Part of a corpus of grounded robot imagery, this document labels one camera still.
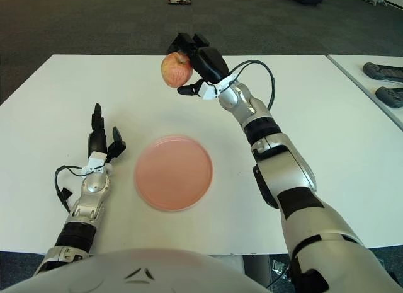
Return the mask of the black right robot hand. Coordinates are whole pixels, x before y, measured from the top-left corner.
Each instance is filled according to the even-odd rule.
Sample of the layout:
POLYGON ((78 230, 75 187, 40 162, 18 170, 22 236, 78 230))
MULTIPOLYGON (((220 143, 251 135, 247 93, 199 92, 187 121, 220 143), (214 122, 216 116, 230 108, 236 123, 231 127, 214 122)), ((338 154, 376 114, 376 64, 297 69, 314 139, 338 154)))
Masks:
POLYGON ((177 92, 181 95, 212 100, 217 98, 234 79, 220 52, 212 47, 202 34, 196 33, 190 36, 187 33, 179 33, 167 52, 185 54, 193 70, 201 76, 201 79, 194 84, 178 87, 177 92))

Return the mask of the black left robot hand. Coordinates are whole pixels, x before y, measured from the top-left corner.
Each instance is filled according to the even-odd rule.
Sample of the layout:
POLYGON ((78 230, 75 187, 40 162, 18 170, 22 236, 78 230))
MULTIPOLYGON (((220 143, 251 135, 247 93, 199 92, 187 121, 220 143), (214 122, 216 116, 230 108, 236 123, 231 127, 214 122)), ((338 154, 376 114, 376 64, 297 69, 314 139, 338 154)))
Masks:
POLYGON ((113 127, 113 142, 107 146, 105 123, 99 103, 95 104, 94 112, 91 116, 91 128, 93 131, 88 137, 88 163, 82 169, 82 175, 105 172, 107 165, 113 159, 119 157, 127 147, 117 127, 113 127))

